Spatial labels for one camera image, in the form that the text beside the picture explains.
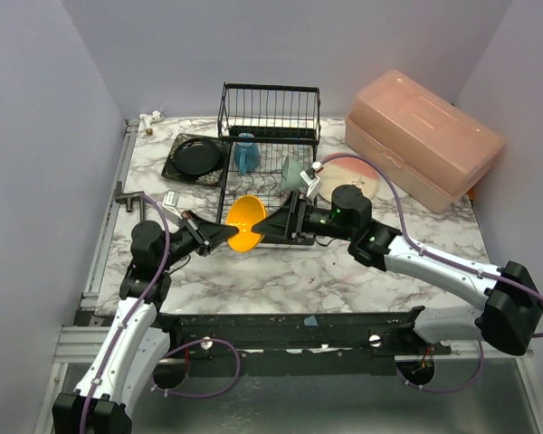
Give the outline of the yellow bowl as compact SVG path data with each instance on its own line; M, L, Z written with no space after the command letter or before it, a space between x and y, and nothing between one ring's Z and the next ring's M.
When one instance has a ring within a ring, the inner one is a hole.
M238 230L238 233L228 240L230 248L245 253L258 246L263 236L254 232L252 227L266 217L265 206L258 197L245 195L237 199L230 208L225 222Z

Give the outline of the mint green bowl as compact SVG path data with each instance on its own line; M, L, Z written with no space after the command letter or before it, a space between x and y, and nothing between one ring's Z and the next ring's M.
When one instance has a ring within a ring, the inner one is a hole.
M305 185L300 173L303 171L302 165L292 157L286 157L281 169L280 191L301 190Z

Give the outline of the black patterned square plate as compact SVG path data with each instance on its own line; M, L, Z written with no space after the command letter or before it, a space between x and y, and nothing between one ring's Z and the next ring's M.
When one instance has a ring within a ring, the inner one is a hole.
M205 175L185 175L178 171L173 164L173 155L178 146L192 138L211 139L220 150L220 159L217 167L210 173ZM169 181L177 181L187 184L201 184L205 186L214 186L221 183L224 172L225 162L229 154L229 146L222 140L215 137L201 136L196 134L180 133L176 136L175 141L167 155L166 161L162 169L162 177Z

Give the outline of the pink beige round plate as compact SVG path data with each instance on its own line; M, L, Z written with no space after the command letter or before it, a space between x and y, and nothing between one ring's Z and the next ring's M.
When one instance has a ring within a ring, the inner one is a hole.
M366 162L342 156L323 163L319 179L319 195L330 203L333 191L344 184L354 185L368 199L374 198L379 188L380 175Z

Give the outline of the blue floral mug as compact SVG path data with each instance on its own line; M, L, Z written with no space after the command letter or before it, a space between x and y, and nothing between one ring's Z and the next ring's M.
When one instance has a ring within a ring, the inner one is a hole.
M259 146L251 133L240 133L239 138L246 141L236 141L234 144L233 160L240 176L256 170L260 164Z

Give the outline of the black round plate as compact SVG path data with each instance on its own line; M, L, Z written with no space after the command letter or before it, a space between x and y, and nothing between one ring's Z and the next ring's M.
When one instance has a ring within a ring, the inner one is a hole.
M172 159L185 175L205 175L217 167L220 150L211 139L192 138L177 147Z

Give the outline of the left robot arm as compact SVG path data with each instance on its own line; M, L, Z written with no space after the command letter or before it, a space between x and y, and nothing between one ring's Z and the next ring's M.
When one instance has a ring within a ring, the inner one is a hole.
M131 232L131 255L120 301L90 369L70 393L52 406L57 433L130 433L132 413L151 373L176 341L176 332L157 322L171 285L169 268L183 257L212 249L238 233L193 212L167 222L143 221Z

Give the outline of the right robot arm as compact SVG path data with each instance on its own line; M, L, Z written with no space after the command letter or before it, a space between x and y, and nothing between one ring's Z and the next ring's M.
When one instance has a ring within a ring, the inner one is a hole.
M361 265L417 278L465 301L454 308L418 308L411 327L428 344L482 340L510 355L523 355L543 315L543 297L526 267L461 259L413 241L372 217L372 203L350 184L337 187L331 208L321 209L297 192L252 227L265 237L295 240L307 235L348 242Z

